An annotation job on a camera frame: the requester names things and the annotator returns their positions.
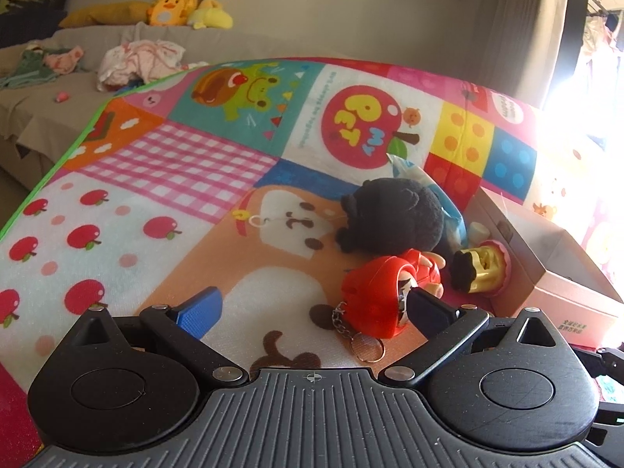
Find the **curtain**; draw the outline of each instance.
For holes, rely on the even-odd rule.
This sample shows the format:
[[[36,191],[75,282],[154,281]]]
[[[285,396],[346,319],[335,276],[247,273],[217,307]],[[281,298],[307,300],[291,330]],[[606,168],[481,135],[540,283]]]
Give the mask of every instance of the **curtain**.
[[[555,70],[567,0],[484,0],[464,78],[541,107]]]

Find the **red toy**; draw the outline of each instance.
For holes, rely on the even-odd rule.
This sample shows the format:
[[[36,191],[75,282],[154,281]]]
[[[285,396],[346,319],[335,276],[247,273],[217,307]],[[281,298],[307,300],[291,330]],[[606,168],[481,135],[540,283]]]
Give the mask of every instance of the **red toy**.
[[[378,339],[392,338],[407,325],[402,303],[408,292],[416,286],[428,289],[428,284],[441,284],[440,271],[435,260],[420,251],[379,257],[345,276],[344,320],[359,333]]]
[[[69,100],[69,93],[68,92],[59,92],[58,95],[56,95],[56,98],[54,99],[56,101],[56,103],[63,103]]]

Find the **beige couch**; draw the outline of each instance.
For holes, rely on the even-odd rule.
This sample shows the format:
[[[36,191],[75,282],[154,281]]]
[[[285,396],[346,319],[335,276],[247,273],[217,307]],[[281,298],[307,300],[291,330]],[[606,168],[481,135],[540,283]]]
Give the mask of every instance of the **beige couch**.
[[[51,83],[18,90],[0,90],[0,167],[32,189],[60,160],[110,93],[96,90],[96,74],[105,52],[134,40],[170,40],[186,48],[184,63],[217,64],[244,59],[324,56],[343,57],[309,43],[272,39],[233,30],[189,27],[96,26],[57,32],[45,47],[85,51],[88,72],[61,76]],[[0,76],[13,71],[25,45],[0,50]],[[58,92],[70,99],[54,101]]]

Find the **red apple print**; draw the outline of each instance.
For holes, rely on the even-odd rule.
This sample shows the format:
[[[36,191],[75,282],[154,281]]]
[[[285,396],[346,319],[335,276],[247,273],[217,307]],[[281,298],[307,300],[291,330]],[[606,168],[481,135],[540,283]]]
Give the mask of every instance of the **red apple print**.
[[[67,236],[67,243],[76,250],[92,250],[96,245],[101,245],[98,241],[100,229],[95,225],[83,225],[71,231]]]
[[[24,208],[24,214],[26,216],[37,216],[45,211],[47,206],[48,201],[46,199],[37,199]]]
[[[106,190],[92,190],[80,197],[80,204],[83,206],[100,206],[108,202],[108,192]]]
[[[6,329],[11,322],[20,318],[15,314],[19,306],[20,295],[13,289],[0,292],[0,322]]]
[[[15,262],[26,262],[30,257],[34,257],[35,248],[39,245],[39,240],[32,236],[20,239],[9,250],[9,258]]]
[[[176,234],[182,234],[177,231],[178,222],[169,216],[158,216],[152,218],[143,226],[143,232],[146,236],[154,239],[173,239]]]
[[[74,315],[82,315],[91,306],[108,306],[102,303],[104,285],[97,279],[84,279],[72,286],[65,294],[65,307]]]

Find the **toy figurine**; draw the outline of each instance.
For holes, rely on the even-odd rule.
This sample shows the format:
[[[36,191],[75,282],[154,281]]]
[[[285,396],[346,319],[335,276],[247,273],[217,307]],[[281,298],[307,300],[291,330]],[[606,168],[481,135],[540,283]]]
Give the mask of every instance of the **toy figurine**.
[[[438,197],[413,179],[365,181],[341,201],[347,227],[336,233],[345,253],[370,251],[399,255],[414,248],[433,250],[442,237],[444,218]]]
[[[413,287],[438,298],[443,288],[444,259],[407,250],[398,257],[379,257],[349,272],[342,282],[343,319],[358,333],[389,339],[407,325],[406,299]]]
[[[451,286],[469,294],[495,296],[505,289],[510,278],[509,252],[493,239],[476,248],[457,251],[450,265]]]
[[[68,92],[58,92],[56,95],[56,98],[54,99],[54,101],[56,103],[63,103],[69,100],[69,93]]]
[[[232,28],[234,21],[217,0],[201,0],[199,7],[188,17],[186,24],[193,29]]]

